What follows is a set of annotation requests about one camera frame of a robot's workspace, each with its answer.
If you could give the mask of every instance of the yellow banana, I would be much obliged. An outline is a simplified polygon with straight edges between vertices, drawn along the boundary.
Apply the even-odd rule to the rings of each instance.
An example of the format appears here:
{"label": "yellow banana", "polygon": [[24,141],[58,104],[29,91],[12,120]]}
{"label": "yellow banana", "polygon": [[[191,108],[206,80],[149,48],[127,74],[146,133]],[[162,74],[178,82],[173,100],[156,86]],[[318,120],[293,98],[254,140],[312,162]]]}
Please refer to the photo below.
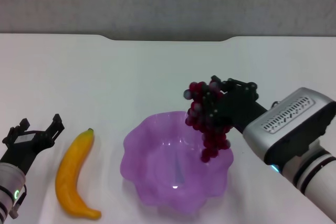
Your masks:
{"label": "yellow banana", "polygon": [[56,175],[57,199],[69,215],[89,219],[99,219],[101,212],[86,206],[77,193],[77,180],[85,158],[89,154],[95,136],[93,129],[79,134],[64,155]]}

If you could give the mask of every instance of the gray wall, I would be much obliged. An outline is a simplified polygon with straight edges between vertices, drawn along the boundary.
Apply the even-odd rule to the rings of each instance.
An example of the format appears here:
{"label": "gray wall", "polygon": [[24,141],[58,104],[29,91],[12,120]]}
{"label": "gray wall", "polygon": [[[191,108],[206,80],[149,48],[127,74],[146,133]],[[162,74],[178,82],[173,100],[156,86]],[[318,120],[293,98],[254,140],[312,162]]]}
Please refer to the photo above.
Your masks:
{"label": "gray wall", "polygon": [[0,0],[0,32],[127,40],[336,36],[336,0]]}

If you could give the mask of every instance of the bunch of grapes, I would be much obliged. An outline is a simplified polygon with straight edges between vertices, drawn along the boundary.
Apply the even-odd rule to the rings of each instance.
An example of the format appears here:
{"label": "bunch of grapes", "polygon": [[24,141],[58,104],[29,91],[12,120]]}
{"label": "bunch of grapes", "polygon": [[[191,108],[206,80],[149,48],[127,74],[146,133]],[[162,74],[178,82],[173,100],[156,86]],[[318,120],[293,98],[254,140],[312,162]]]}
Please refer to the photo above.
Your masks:
{"label": "bunch of grapes", "polygon": [[226,133],[232,129],[231,126],[213,127],[211,124],[214,114],[207,115],[206,106],[213,106],[214,102],[220,99],[224,94],[220,91],[218,83],[211,81],[209,85],[205,82],[192,82],[189,89],[184,91],[184,98],[194,100],[191,108],[188,110],[188,117],[185,120],[186,125],[192,126],[194,130],[203,133],[203,145],[201,160],[204,163],[210,161],[210,158],[218,156],[219,150],[230,148],[230,142],[226,139]]}

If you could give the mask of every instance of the vent grille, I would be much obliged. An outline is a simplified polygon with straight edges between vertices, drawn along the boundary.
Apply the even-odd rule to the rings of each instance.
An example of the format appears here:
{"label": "vent grille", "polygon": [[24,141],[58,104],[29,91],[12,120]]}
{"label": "vent grille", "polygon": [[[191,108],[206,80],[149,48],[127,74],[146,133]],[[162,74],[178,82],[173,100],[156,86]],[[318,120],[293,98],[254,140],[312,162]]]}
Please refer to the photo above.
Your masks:
{"label": "vent grille", "polygon": [[309,97],[300,97],[296,101],[271,117],[261,127],[269,133],[276,133],[289,122],[314,105],[314,101]]}

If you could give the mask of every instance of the black band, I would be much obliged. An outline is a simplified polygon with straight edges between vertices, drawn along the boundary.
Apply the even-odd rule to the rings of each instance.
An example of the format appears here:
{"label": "black band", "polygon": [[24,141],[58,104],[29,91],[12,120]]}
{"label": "black band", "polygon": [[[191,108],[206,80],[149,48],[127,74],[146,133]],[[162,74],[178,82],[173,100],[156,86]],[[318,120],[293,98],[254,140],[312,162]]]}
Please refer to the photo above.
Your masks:
{"label": "black band", "polygon": [[2,214],[0,214],[0,220],[1,220],[1,223],[5,223],[5,218],[2,216]]}
{"label": "black band", "polygon": [[8,215],[8,211],[7,208],[5,207],[5,205],[0,201],[0,208],[2,209],[2,211],[5,213],[6,217]]}
{"label": "black band", "polygon": [[3,187],[3,186],[0,186],[0,190],[3,191],[5,194],[7,194],[12,199],[12,202],[14,204],[15,199],[14,199],[14,195],[11,193],[11,191],[9,191],[6,187]]}
{"label": "black band", "polygon": [[311,165],[317,158],[325,155],[330,154],[325,149],[320,150],[319,152],[312,155],[296,172],[294,178],[293,178],[293,185],[296,187],[298,185],[299,178],[301,177],[302,173],[308,168],[308,166]]}
{"label": "black band", "polygon": [[328,157],[325,160],[323,160],[320,164],[318,164],[317,166],[315,166],[315,168],[313,170],[311,170],[311,172],[308,174],[308,176],[304,179],[300,191],[305,194],[306,192],[306,188],[309,184],[309,182],[311,181],[312,178],[314,178],[314,176],[316,175],[316,173],[319,172],[320,169],[324,168],[327,164],[329,164],[332,161],[335,161],[336,158],[335,157]]}

